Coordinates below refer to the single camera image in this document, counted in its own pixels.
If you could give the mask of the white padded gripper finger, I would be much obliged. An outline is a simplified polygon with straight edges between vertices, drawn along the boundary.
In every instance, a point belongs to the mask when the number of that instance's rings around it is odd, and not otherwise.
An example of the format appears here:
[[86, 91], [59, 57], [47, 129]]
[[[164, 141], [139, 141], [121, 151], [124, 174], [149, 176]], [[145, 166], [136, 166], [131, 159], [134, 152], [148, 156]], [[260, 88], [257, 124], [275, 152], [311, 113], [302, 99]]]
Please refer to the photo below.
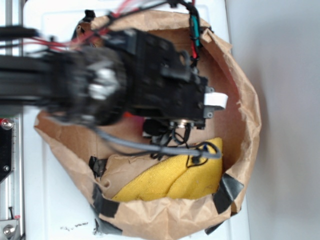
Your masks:
[[207, 92], [204, 94], [204, 106], [215, 110], [224, 110], [227, 106], [228, 95], [220, 92]]

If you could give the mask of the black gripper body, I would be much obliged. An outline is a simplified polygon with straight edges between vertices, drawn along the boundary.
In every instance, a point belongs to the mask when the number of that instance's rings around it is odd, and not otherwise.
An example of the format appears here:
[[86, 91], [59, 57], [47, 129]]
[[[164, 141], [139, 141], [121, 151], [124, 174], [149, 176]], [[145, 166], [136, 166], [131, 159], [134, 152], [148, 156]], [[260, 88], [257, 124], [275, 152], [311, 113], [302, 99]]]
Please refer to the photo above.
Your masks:
[[208, 79], [193, 71], [187, 51], [177, 51], [172, 42], [134, 28], [110, 32], [103, 44], [124, 64], [127, 112], [205, 127]]

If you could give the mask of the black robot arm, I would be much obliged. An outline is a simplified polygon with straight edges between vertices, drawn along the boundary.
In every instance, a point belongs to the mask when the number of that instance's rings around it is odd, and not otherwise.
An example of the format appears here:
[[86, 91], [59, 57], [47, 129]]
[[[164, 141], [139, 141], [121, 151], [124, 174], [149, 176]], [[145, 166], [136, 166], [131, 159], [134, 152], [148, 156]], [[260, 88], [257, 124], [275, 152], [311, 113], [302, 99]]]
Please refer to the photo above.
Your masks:
[[201, 128], [227, 101], [198, 75], [186, 51], [134, 28], [112, 31], [98, 48], [0, 58], [3, 118], [35, 106], [69, 124], [107, 126], [128, 112]]

